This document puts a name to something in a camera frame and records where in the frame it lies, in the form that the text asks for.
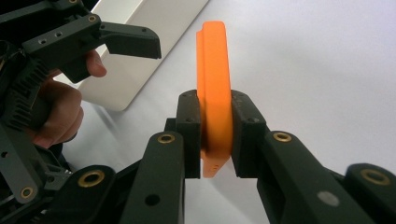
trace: brass insert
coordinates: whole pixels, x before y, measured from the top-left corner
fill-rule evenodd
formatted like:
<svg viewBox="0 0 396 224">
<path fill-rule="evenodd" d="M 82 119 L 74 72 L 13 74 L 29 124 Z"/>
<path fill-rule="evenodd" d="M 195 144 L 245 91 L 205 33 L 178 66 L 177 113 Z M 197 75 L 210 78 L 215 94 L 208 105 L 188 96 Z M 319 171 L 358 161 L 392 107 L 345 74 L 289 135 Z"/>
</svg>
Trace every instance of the brass insert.
<svg viewBox="0 0 396 224">
<path fill-rule="evenodd" d="M 95 16 L 90 16 L 90 17 L 88 18 L 88 20 L 89 20 L 89 21 L 96 21 L 96 17 L 95 17 Z"/>
<path fill-rule="evenodd" d="M 165 133 L 161 134 L 157 140 L 162 144 L 168 144 L 175 141 L 175 137 L 172 134 Z"/>
<path fill-rule="evenodd" d="M 90 188 L 100 184 L 105 179 L 105 173 L 101 170 L 93 170 L 82 175 L 78 180 L 78 185 L 82 188 Z"/>
<path fill-rule="evenodd" d="M 287 133 L 274 133 L 274 138 L 276 141 L 279 142 L 289 142 L 291 141 L 291 136 Z"/>
<path fill-rule="evenodd" d="M 372 169 L 364 169 L 361 170 L 361 176 L 363 176 L 364 179 L 366 179 L 369 182 L 372 182 L 373 184 L 377 185 L 390 185 L 390 179 L 386 175 L 382 174 L 381 172 L 377 170 L 372 170 Z"/>
<path fill-rule="evenodd" d="M 21 190 L 21 197 L 23 199 L 29 198 L 30 196 L 32 196 L 32 194 L 33 194 L 33 189 L 31 187 L 26 187 Z"/>
</svg>

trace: white surface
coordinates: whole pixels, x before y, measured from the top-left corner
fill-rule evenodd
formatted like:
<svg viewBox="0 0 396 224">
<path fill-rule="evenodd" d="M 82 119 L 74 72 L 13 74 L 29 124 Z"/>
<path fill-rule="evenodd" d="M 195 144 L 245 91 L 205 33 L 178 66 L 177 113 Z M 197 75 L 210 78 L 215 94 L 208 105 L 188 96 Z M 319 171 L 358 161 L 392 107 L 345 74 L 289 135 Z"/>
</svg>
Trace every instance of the white surface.
<svg viewBox="0 0 396 224">
<path fill-rule="evenodd" d="M 84 103 L 65 156 L 77 168 L 117 171 L 195 89 L 195 33 L 224 21 L 232 88 L 250 96 L 272 130 L 297 135 L 322 164 L 344 173 L 370 162 L 396 173 L 394 1 L 210 1 L 124 112 Z M 188 180 L 186 223 L 266 223 L 255 180 L 230 162 L 213 179 Z"/>
</svg>

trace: orange disc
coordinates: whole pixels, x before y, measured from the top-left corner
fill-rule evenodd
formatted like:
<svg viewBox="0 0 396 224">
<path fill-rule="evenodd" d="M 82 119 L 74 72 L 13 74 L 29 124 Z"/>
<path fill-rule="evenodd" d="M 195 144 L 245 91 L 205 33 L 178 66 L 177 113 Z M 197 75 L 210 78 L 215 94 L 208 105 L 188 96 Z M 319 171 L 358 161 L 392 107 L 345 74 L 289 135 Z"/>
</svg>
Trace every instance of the orange disc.
<svg viewBox="0 0 396 224">
<path fill-rule="evenodd" d="M 197 73 L 203 175 L 213 177 L 230 159 L 233 148 L 227 38 L 221 21 L 207 21 L 197 33 Z"/>
</svg>

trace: human finger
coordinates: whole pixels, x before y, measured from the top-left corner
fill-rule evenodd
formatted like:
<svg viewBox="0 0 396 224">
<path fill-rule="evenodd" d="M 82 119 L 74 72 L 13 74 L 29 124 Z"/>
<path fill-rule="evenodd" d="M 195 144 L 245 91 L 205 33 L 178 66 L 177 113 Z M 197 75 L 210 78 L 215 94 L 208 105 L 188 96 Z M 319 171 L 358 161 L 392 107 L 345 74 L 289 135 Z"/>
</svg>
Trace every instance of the human finger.
<svg viewBox="0 0 396 224">
<path fill-rule="evenodd" d="M 96 50 L 89 51 L 86 55 L 86 63 L 88 72 L 93 77 L 104 77 L 107 73 L 106 68 L 102 64 L 102 60 Z"/>
<path fill-rule="evenodd" d="M 48 148 L 76 133 L 81 120 L 81 93 L 61 82 L 48 80 L 40 90 L 41 97 L 51 104 L 49 118 L 36 133 L 33 143 Z"/>
</svg>

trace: human hand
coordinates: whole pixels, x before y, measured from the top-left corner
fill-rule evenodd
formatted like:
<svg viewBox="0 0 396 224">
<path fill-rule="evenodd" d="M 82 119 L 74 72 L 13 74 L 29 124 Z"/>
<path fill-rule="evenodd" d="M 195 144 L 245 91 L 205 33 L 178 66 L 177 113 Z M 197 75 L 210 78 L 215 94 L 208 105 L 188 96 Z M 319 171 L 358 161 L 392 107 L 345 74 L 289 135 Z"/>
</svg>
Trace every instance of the human hand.
<svg viewBox="0 0 396 224">
<path fill-rule="evenodd" d="M 93 77 L 103 77 L 106 74 L 96 51 L 92 50 L 86 54 L 86 63 L 88 72 Z M 38 96 L 51 107 L 47 121 L 38 131 L 26 131 L 35 145 L 44 148 L 70 140 L 77 133 L 84 116 L 80 106 L 81 93 L 73 87 L 53 80 L 59 74 L 59 70 L 52 71 L 38 93 Z"/>
</svg>

